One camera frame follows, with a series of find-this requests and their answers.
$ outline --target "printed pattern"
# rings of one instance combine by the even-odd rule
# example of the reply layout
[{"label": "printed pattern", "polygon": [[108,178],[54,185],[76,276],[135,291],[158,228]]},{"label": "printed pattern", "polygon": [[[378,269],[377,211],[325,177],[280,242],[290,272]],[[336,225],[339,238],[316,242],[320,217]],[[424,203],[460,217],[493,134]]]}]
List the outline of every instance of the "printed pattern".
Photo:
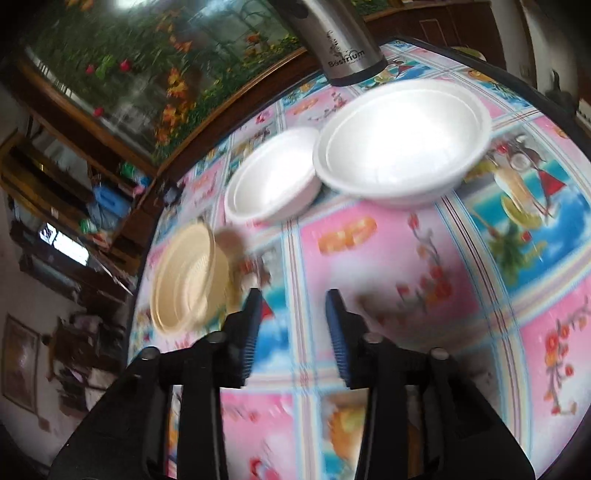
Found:
[{"label": "printed pattern", "polygon": [[[551,120],[482,73],[399,40],[382,51],[388,67],[374,78],[337,88],[321,75],[254,115],[183,177],[180,204],[160,218],[137,294],[130,361],[147,345],[191,345],[238,309],[249,288],[263,292],[253,374],[243,390],[222,393],[233,480],[353,478],[366,393],[348,391],[338,376],[324,320],[329,288],[399,345],[452,352],[538,476],[591,403],[584,380],[591,374],[591,163]],[[367,90],[412,78],[470,89],[493,119],[490,148],[455,194],[401,212],[324,187],[304,215],[283,225],[226,220],[225,187],[257,146],[297,125],[320,128]],[[174,232],[198,219],[229,253],[235,298],[206,328],[165,338],[150,319],[154,271]],[[176,388],[170,476],[180,402]]]}]

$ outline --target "beige paper plate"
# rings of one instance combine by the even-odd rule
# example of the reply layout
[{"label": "beige paper plate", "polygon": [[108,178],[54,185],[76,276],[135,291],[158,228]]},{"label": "beige paper plate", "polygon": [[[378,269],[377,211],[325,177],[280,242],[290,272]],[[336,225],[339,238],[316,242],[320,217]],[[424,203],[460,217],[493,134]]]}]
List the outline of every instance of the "beige paper plate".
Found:
[{"label": "beige paper plate", "polygon": [[155,273],[150,297],[154,327],[171,334],[203,325],[222,305],[228,275],[228,259],[205,223],[178,231]]}]

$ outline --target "tablecloth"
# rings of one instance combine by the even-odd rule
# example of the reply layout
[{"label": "tablecloth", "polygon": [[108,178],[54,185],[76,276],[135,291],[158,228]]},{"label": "tablecloth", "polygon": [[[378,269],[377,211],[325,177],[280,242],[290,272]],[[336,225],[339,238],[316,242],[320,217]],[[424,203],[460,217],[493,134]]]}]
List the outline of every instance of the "tablecloth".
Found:
[{"label": "tablecloth", "polygon": [[[180,182],[180,204],[161,215],[137,293],[129,360],[147,345],[187,347],[225,314],[170,338],[152,328],[154,271],[189,222],[208,222],[230,252],[235,285],[243,293],[257,286],[264,295],[252,376],[246,388],[222,392],[232,480],[352,478],[365,394],[347,392],[337,373],[323,306],[330,288],[399,346],[448,349],[538,476],[591,402],[584,380],[591,374],[591,164],[557,125],[498,81],[400,40],[382,50],[389,65],[376,77],[333,87],[320,75],[196,158]],[[405,212],[324,187],[308,211],[282,225],[226,221],[225,187],[254,148],[297,125],[322,127],[368,90],[416,78],[464,86],[493,120],[489,151],[454,193]],[[385,151],[395,155],[407,141],[392,129]],[[171,476],[180,399],[177,387]]]}]

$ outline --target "stainless steel thermos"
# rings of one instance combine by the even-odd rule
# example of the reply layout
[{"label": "stainless steel thermos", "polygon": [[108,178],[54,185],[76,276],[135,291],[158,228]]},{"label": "stainless steel thermos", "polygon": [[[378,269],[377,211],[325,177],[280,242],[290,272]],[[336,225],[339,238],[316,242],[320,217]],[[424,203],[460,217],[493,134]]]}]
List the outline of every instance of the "stainless steel thermos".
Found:
[{"label": "stainless steel thermos", "polygon": [[377,75],[386,58],[350,0],[269,0],[312,52],[332,85]]}]

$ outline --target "blue container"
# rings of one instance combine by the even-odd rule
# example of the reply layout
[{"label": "blue container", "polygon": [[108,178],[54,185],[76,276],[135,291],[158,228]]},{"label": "blue container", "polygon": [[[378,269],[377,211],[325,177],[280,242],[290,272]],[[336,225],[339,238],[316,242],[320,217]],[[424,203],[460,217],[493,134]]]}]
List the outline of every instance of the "blue container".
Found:
[{"label": "blue container", "polygon": [[95,194],[95,199],[99,205],[106,208],[119,218],[128,216],[131,210],[131,203],[125,200],[117,192],[114,192],[109,187],[104,185],[97,185],[92,189]]}]

